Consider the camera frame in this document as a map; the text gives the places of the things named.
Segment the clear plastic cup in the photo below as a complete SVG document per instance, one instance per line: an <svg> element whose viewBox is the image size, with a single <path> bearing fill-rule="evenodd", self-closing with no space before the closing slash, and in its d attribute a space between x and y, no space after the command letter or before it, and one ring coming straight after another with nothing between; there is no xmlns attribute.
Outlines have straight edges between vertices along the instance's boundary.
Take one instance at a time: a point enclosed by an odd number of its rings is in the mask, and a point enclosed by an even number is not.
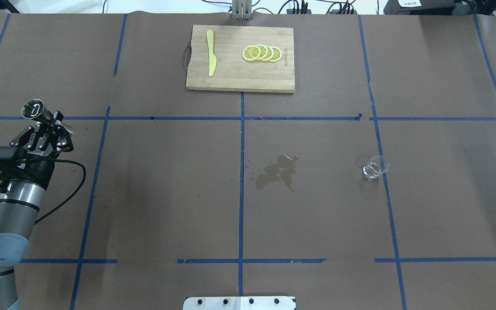
<svg viewBox="0 0 496 310"><path fill-rule="evenodd" d="M390 169L390 162L384 156L374 156L363 167L363 174L369 179L376 179Z"/></svg>

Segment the cable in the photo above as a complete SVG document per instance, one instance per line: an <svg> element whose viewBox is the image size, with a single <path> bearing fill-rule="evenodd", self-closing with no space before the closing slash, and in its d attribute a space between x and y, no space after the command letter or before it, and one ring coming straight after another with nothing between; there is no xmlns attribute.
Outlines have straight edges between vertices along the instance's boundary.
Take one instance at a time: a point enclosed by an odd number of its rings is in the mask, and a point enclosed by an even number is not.
<svg viewBox="0 0 496 310"><path fill-rule="evenodd" d="M270 12L271 14L274 14L273 12L271 12L269 9L266 9L266 8L256 8L256 9L254 9L254 12L256 12L257 10L266 10L266 11Z"/></svg>
<svg viewBox="0 0 496 310"><path fill-rule="evenodd" d="M36 224L39 223L39 222L41 222L47 216L50 216L51 214L53 214L53 212L55 212L56 210L58 210L59 208L61 208L61 206L64 206L67 202L69 202L75 196L75 194L77 194L79 192L79 190L81 189L81 187L85 183L85 177L87 175L87 171L85 170L85 166L82 165L81 163L78 163L77 161L69 161L67 159L51 159L51 158L50 159L43 159L43 161L54 161L55 163L68 163L68 164L79 165L79 167L81 167L81 171L83 172L83 176L81 177L81 182L79 183L79 185L77 186L77 188L75 189L75 191L73 193L71 193L71 195L68 196L67 199L65 199L63 202L61 202L61 204L59 204L58 206L54 207L53 210L50 210L49 212L45 213L42 217L38 218L36 220Z"/></svg>
<svg viewBox="0 0 496 310"><path fill-rule="evenodd" d="M284 2L283 6L281 6L281 8L279 9L279 12L277 14L281 14L281 11L282 9L289 3L289 2L292 2L294 1L296 3L296 6L295 6L295 9L292 9L292 12L295 12L296 11L296 8L297 10L300 9L300 3L298 2L298 0L287 0L287 2Z"/></svg>
<svg viewBox="0 0 496 310"><path fill-rule="evenodd" d="M218 1L209 1L209 0L201 0L201 1L206 2L206 3L213 3L213 4L227 4L228 6L233 5L232 3L229 3L229 2L218 2Z"/></svg>

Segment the wooden cutting board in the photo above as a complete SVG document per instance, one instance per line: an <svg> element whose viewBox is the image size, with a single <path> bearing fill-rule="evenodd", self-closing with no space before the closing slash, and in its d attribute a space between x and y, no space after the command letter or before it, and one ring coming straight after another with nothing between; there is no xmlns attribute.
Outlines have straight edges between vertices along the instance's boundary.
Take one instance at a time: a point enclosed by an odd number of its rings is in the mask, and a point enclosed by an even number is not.
<svg viewBox="0 0 496 310"><path fill-rule="evenodd" d="M208 76L206 31L214 31L217 66ZM245 61L242 51L248 45L264 44L282 49L281 60ZM294 30L292 28L194 25L191 61L187 71L188 90L226 90L236 92L293 93Z"/></svg>

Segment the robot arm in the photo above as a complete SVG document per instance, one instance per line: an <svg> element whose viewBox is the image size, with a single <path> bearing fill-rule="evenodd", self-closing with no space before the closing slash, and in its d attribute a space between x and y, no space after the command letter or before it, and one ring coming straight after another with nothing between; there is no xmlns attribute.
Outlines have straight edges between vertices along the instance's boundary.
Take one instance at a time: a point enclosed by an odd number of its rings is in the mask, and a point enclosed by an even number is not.
<svg viewBox="0 0 496 310"><path fill-rule="evenodd" d="M8 147L0 147L0 310L18 309L13 267L28 247L55 162L61 161L59 154L74 149L61 112L52 114L34 99L22 108L22 116L37 121L36 125L22 131Z"/></svg>

